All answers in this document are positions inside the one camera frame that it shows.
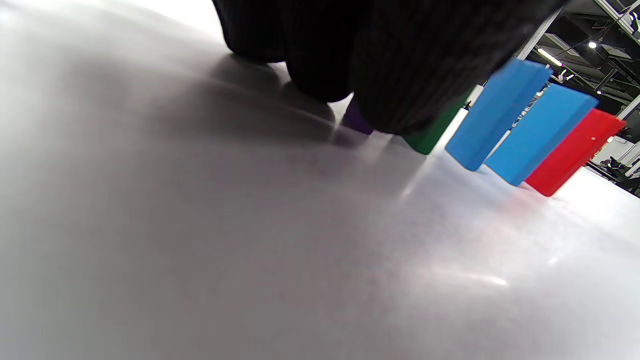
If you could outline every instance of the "table surface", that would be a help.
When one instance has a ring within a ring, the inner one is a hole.
[[[546,199],[336,130],[126,1],[0,22],[5,358],[640,356],[640,200],[597,175]]]

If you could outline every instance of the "black fabric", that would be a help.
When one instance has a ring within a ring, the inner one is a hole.
[[[410,134],[499,68],[564,0],[214,0],[229,48],[285,60],[321,101],[352,90],[378,131]]]

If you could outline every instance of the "plastic block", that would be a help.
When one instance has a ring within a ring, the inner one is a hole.
[[[507,183],[520,185],[596,104],[589,95],[550,85],[486,164]]]
[[[447,152],[465,168],[476,171],[550,74],[542,64],[511,60],[489,79],[447,144]]]
[[[527,178],[527,184],[544,196],[552,196],[624,125],[624,121],[611,114],[591,110]]]
[[[341,126],[346,126],[350,129],[354,129],[355,131],[359,131],[363,134],[371,135],[373,133],[373,127],[371,127],[362,117],[360,113],[360,108],[356,104],[354,100],[351,100],[349,106],[347,107],[347,111],[342,117]]]

